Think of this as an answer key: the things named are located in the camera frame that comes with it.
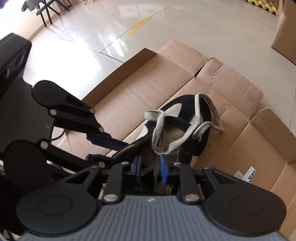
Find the black and white sneaker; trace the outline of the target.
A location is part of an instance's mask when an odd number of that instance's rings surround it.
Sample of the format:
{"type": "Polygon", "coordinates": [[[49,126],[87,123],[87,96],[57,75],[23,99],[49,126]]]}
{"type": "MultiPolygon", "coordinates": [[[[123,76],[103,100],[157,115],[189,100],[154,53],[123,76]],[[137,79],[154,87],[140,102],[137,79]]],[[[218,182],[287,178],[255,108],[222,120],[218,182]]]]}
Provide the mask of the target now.
{"type": "Polygon", "coordinates": [[[210,129],[224,130],[221,123],[212,123],[213,119],[220,120],[219,114],[210,97],[203,93],[179,96],[160,109],[146,111],[144,117],[147,122],[139,137],[113,158],[132,161],[140,156],[149,175],[142,184],[143,190],[160,195],[169,192],[161,180],[161,155],[171,163],[189,165],[205,149],[210,129]]]}

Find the white shoelace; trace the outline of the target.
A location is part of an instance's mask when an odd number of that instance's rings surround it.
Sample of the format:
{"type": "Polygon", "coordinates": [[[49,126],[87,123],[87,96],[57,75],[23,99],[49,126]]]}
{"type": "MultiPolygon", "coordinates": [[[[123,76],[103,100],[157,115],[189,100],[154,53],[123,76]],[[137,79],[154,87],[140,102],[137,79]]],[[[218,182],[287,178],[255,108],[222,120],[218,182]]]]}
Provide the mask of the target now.
{"type": "Polygon", "coordinates": [[[207,144],[210,129],[224,132],[217,108],[204,93],[186,94],[173,99],[161,109],[144,114],[153,151],[169,155],[189,149],[199,156],[207,144]]]}

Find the black chair legs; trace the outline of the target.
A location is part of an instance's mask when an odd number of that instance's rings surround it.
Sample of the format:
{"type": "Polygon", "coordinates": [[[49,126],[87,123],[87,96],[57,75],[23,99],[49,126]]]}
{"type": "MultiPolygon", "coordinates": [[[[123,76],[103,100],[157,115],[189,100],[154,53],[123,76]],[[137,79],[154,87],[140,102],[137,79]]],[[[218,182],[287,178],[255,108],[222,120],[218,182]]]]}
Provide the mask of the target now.
{"type": "Polygon", "coordinates": [[[29,11],[33,11],[35,9],[36,10],[36,15],[41,17],[43,25],[46,28],[47,24],[46,24],[45,18],[43,16],[43,11],[46,12],[50,24],[52,24],[53,22],[52,22],[52,18],[51,18],[51,15],[50,15],[49,11],[52,11],[53,13],[60,16],[60,13],[57,12],[54,8],[51,7],[51,5],[54,4],[54,3],[56,3],[62,9],[66,10],[66,11],[70,11],[69,6],[65,5],[60,0],[50,0],[50,1],[46,1],[46,0],[42,0],[42,1],[27,0],[27,1],[24,1],[23,5],[22,5],[22,8],[21,8],[21,11],[24,12],[27,9],[29,11]]]}

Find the large upright cardboard box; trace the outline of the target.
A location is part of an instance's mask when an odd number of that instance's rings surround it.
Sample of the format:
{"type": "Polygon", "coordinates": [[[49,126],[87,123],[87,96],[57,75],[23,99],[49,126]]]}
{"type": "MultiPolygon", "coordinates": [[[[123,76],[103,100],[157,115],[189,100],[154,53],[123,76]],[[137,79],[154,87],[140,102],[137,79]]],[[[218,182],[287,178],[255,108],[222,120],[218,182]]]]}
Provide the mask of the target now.
{"type": "Polygon", "coordinates": [[[295,64],[295,1],[280,1],[272,48],[295,64]]]}

